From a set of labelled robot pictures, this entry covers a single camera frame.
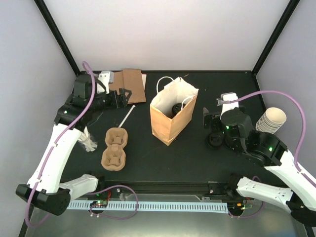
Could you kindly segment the white straw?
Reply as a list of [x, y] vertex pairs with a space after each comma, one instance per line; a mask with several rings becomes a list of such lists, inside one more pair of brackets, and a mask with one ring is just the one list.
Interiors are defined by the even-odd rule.
[[126, 116], [123, 118], [123, 120], [121, 121], [121, 123], [119, 124], [118, 128], [122, 128], [122, 126], [124, 125], [124, 123], [126, 122], [126, 120], [128, 119], [128, 117], [130, 116], [130, 114], [132, 113], [133, 109], [135, 108], [135, 105], [132, 105], [132, 107], [130, 108], [130, 110], [128, 111], [128, 113], [126, 114]]

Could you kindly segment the yellow paper takeout bag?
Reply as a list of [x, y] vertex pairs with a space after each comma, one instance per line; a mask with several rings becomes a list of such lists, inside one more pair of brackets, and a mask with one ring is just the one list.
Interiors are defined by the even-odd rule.
[[152, 134], [169, 146], [192, 120], [199, 89], [182, 77], [161, 77], [150, 103]]

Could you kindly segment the cardboard cup carrier stack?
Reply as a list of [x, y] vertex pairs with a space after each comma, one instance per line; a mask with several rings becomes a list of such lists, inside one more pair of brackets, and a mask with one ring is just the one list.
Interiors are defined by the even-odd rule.
[[101, 164], [108, 171], [120, 171], [125, 167], [128, 133], [124, 128], [112, 127], [106, 132], [107, 148], [102, 153]]

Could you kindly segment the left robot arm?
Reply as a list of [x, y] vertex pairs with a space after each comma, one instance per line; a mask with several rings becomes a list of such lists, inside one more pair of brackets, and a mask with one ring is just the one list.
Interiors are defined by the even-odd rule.
[[51, 139], [40, 164], [27, 184], [20, 184], [16, 189], [21, 199], [59, 216], [71, 201], [87, 193], [95, 197], [105, 193], [105, 180], [100, 175], [84, 174], [66, 183], [60, 180], [72, 149], [93, 114], [127, 106], [131, 90], [109, 90], [107, 86], [107, 82], [92, 80], [88, 74], [77, 77], [72, 94], [59, 108], [54, 119]]

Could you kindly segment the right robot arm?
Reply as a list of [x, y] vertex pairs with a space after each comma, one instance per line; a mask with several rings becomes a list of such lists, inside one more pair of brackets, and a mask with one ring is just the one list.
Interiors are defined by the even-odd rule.
[[276, 187], [232, 174], [224, 187], [230, 199], [238, 196], [254, 198], [278, 206], [298, 222], [315, 227], [316, 188], [315, 178], [294, 163], [294, 156], [275, 135], [256, 131], [244, 109], [211, 113], [203, 108], [203, 127], [210, 129], [207, 143], [214, 149], [222, 145], [241, 155], [255, 165], [263, 167], [287, 186]]

